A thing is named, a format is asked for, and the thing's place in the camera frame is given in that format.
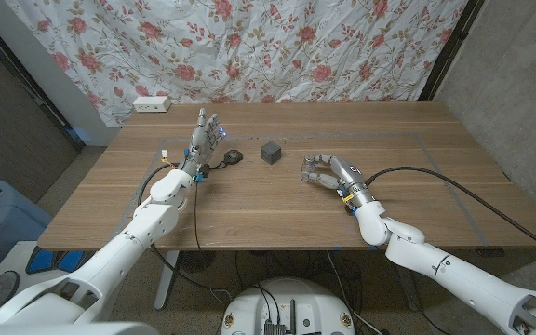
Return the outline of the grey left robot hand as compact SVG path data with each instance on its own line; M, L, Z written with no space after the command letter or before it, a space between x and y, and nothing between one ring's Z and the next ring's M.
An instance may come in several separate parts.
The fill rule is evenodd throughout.
M194 176L202 166L209 163L214 150L226 137L220 122L217 114L208 116L204 108L199 110L188 153L181 163L180 170Z

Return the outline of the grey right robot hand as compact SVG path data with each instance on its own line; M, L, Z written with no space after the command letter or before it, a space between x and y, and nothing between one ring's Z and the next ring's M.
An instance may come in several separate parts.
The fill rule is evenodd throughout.
M361 171L334 155L306 155L301 165L301 180L335 190L351 211L374 201Z

